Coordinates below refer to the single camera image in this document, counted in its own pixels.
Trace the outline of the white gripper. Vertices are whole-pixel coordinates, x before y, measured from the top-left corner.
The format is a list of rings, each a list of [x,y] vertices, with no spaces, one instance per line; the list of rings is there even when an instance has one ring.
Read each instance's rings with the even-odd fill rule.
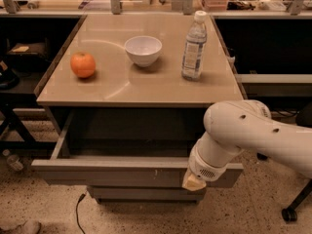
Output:
[[[209,165],[199,154],[199,148],[194,146],[189,155],[189,169],[182,181],[182,187],[189,191],[198,191],[206,187],[206,181],[218,180],[226,171],[226,167],[216,168]]]

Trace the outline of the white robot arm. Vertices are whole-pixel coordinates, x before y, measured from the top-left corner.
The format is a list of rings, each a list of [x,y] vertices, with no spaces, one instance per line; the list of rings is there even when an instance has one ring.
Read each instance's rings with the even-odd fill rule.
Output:
[[[273,158],[312,177],[312,129],[275,121],[257,100],[229,100],[204,114],[204,134],[193,146],[182,187],[197,191],[218,180],[245,150]]]

